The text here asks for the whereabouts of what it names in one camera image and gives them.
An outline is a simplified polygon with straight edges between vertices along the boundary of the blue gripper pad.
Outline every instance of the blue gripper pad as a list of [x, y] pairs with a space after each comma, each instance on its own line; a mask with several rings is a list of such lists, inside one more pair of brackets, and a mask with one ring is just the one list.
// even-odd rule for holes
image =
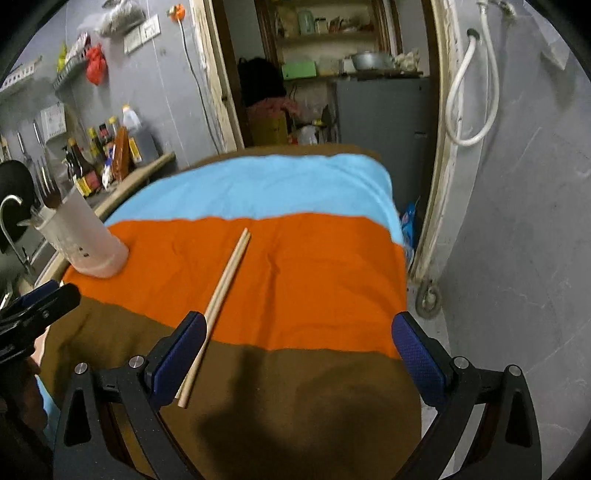
[[[152, 374], [150, 404], [156, 410], [172, 403], [193, 360], [205, 342], [207, 323], [201, 313], [189, 312], [177, 330], [183, 327], [184, 331], [180, 332], [180, 336]], [[176, 333], [178, 332], [175, 330], [171, 336], [175, 336]]]
[[424, 339], [430, 339], [412, 317], [407, 321], [405, 315], [410, 316], [409, 313], [399, 313], [394, 317], [392, 340], [423, 401], [427, 405], [440, 408], [446, 403], [445, 375], [409, 322], [415, 324], [415, 328], [420, 330]]

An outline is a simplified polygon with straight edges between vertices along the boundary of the metal fork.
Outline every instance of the metal fork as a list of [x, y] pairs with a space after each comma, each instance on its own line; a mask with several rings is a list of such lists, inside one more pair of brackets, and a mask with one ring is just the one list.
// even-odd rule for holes
[[35, 184], [41, 195], [41, 200], [47, 208], [56, 210], [61, 205], [61, 193], [57, 182], [47, 165], [47, 160], [41, 157], [33, 162], [35, 170]]

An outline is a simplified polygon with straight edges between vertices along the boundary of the metal screw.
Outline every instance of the metal screw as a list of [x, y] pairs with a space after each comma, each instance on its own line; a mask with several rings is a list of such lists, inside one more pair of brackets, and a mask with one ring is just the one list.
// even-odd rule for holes
[[521, 368], [519, 368], [517, 365], [511, 365], [509, 367], [509, 373], [511, 375], [514, 375], [514, 376], [518, 377], [518, 376], [521, 375]]
[[88, 370], [88, 364], [81, 362], [74, 367], [74, 373], [78, 375], [82, 375], [84, 372]]
[[141, 355], [133, 356], [129, 359], [129, 366], [131, 368], [139, 368], [144, 364], [144, 357]]
[[457, 356], [453, 359], [453, 364], [456, 367], [464, 370], [465, 368], [468, 368], [468, 366], [470, 365], [470, 362], [467, 360], [467, 358], [464, 358], [462, 356]]

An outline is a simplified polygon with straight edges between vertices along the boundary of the white hose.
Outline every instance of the white hose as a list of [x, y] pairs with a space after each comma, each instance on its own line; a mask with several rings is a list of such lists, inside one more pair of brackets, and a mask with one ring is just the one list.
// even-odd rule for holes
[[495, 122], [496, 113], [499, 110], [499, 67], [496, 64], [495, 50], [492, 47], [491, 32], [488, 28], [487, 2], [479, 2], [478, 7], [480, 9], [480, 23], [482, 25], [482, 36], [484, 37], [484, 43], [486, 45], [488, 59], [491, 63], [493, 98], [491, 103], [491, 113], [486, 119], [486, 122], [484, 124], [484, 127], [482, 127], [482, 130], [480, 130], [472, 138], [467, 138], [464, 140], [459, 138], [459, 135], [456, 135], [456, 132], [454, 131], [452, 125], [452, 109], [454, 101], [456, 100], [457, 91], [464, 79], [464, 75], [466, 74], [468, 65], [470, 65], [470, 61], [472, 60], [472, 57], [474, 56], [474, 52], [476, 50], [476, 37], [474, 35], [470, 35], [470, 41], [468, 44], [466, 55], [464, 56], [460, 68], [456, 73], [456, 77], [453, 79], [445, 108], [445, 123], [447, 134], [455, 144], [461, 145], [462, 147], [471, 147], [472, 145], [475, 145], [479, 141], [481, 141], [491, 129], [492, 124]]

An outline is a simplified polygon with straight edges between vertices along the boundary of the pair of chopsticks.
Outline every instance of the pair of chopsticks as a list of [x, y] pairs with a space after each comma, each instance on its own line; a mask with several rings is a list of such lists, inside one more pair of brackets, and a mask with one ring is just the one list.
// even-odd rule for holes
[[207, 322], [207, 335], [205, 337], [205, 342], [195, 357], [195, 360], [193, 361], [193, 364], [191, 365], [191, 368], [189, 369], [189, 372], [187, 373], [187, 376], [181, 384], [181, 387], [178, 389], [178, 393], [176, 395], [176, 398], [178, 398], [178, 406], [181, 408], [187, 408], [189, 397], [191, 396], [191, 390], [193, 389], [193, 384], [195, 383], [195, 378], [197, 377], [197, 371], [199, 370], [205, 349], [207, 348], [207, 344], [209, 343], [209, 339], [212, 335], [213, 327], [217, 321], [217, 314], [219, 314], [220, 309], [222, 308], [223, 301], [226, 298], [228, 290], [230, 289], [230, 285], [232, 284], [232, 280], [236, 274], [236, 270], [238, 269], [238, 265], [240, 264], [240, 260], [246, 251], [246, 246], [248, 245], [250, 239], [251, 233], [245, 228], [242, 231], [242, 235], [240, 236], [236, 247], [234, 247], [234, 251], [232, 252], [230, 260], [226, 264], [226, 268], [224, 268], [222, 278], [220, 278], [219, 282], [217, 283], [216, 289], [213, 292], [213, 296], [207, 305], [204, 314], [205, 320]]

